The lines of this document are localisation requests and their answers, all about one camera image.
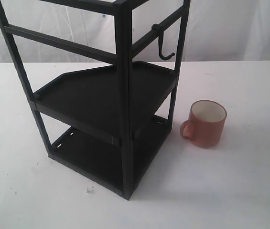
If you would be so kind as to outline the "white backdrop curtain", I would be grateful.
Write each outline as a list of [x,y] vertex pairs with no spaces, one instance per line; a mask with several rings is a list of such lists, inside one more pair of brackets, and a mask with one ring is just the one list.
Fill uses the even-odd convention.
[[[132,12],[133,42],[183,0],[150,0]],[[114,18],[39,0],[2,0],[11,24],[115,53]],[[163,54],[176,52],[180,20],[164,33]],[[23,62],[94,62],[15,37]],[[270,0],[191,0],[183,61],[270,61]],[[0,31],[0,62],[12,62]]]

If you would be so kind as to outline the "black metal hook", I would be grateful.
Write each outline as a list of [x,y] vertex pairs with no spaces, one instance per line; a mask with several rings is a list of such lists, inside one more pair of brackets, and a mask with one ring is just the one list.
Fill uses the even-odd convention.
[[159,57],[164,60],[164,61],[168,61],[169,59],[171,59],[172,57],[175,56],[175,53],[171,53],[167,56],[164,56],[162,54],[162,47],[163,47],[163,39],[164,39],[164,27],[161,26],[160,24],[154,24],[151,27],[152,30],[157,31],[158,32],[158,50],[159,50]]

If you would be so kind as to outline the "terracotta ceramic mug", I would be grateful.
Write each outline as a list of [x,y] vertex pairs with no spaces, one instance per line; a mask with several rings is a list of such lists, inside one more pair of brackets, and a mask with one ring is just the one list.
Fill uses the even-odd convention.
[[199,100],[190,107],[189,117],[180,126],[180,136],[200,148],[216,146],[227,118],[226,109],[211,100]]

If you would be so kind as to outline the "black metal shelf rack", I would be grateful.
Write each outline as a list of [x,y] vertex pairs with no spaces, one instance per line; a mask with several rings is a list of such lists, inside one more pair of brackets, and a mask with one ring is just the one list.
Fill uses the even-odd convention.
[[[154,40],[150,30],[132,40],[132,12],[141,0],[59,0],[114,17],[115,53],[95,49],[8,22],[0,1],[0,30],[10,52],[48,156],[130,199],[173,124],[190,1],[158,23],[165,31],[180,20],[174,69],[134,58]],[[66,72],[33,91],[14,36],[106,64]]]

